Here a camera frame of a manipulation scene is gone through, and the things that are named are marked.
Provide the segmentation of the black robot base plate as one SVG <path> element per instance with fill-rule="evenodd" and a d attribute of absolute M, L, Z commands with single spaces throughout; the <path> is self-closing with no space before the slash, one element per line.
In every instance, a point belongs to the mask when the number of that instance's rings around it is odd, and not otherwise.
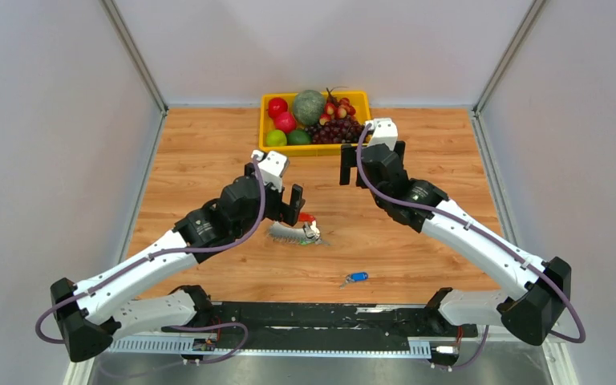
<path fill-rule="evenodd" d="M 266 349 L 394 350 L 410 338 L 476 337 L 474 325 L 453 326 L 436 310 L 418 305 L 291 302 L 220 302 L 188 323 L 190 327 L 238 322 L 220 332 L 218 346 L 245 344 Z"/>

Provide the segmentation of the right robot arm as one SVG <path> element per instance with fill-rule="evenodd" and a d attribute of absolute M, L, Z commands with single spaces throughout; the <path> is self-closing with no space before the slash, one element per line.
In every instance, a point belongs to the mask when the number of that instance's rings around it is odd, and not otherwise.
<path fill-rule="evenodd" d="M 572 268 L 560 257 L 546 261 L 507 242 L 475 221 L 448 194 L 426 180 L 410 178 L 401 156 L 404 143 L 358 150 L 341 147 L 341 185 L 371 191 L 393 221 L 454 249 L 499 285 L 497 291 L 438 290 L 425 314 L 430 331 L 447 334 L 463 324 L 503 326 L 522 342 L 540 346 L 570 304 Z"/>

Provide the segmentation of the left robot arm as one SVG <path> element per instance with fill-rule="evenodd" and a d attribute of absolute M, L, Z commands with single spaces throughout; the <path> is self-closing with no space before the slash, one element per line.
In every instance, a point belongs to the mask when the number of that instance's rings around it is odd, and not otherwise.
<path fill-rule="evenodd" d="M 276 152 L 253 156 L 244 175 L 225 186 L 218 198 L 188 213 L 149 247 L 94 277 L 54 282 L 47 314 L 54 317 L 61 336 L 43 333 L 42 314 L 35 324 L 38 337 L 64 345 L 69 359 L 79 363 L 100 355 L 116 339 L 141 331 L 185 325 L 195 332 L 207 330 L 213 310 L 199 288 L 152 300 L 138 300 L 136 295 L 238 247 L 265 219 L 296 224 L 305 201 L 298 185 L 292 188 L 290 202 L 282 200 L 282 177 L 289 164 Z"/>

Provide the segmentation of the key with blue tag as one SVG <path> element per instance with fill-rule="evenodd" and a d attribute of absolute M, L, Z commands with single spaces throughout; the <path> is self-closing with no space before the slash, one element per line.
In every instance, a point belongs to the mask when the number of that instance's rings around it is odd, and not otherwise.
<path fill-rule="evenodd" d="M 343 288 L 345 288 L 349 284 L 353 284 L 353 283 L 356 283 L 356 282 L 364 282 L 368 278 L 369 278 L 369 275 L 366 272 L 358 272 L 358 273 L 348 274 L 344 278 L 344 281 L 343 281 L 343 283 L 341 284 L 341 286 L 339 288 L 343 289 Z"/>

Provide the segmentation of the metal key organizer with rings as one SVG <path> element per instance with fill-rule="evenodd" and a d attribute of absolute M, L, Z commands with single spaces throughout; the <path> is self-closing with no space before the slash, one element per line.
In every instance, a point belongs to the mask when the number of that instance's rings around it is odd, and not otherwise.
<path fill-rule="evenodd" d="M 290 227 L 275 221 L 268 229 L 268 235 L 274 241 L 296 245 L 329 245 L 322 237 L 316 217 L 310 213 L 298 215 L 300 227 Z"/>

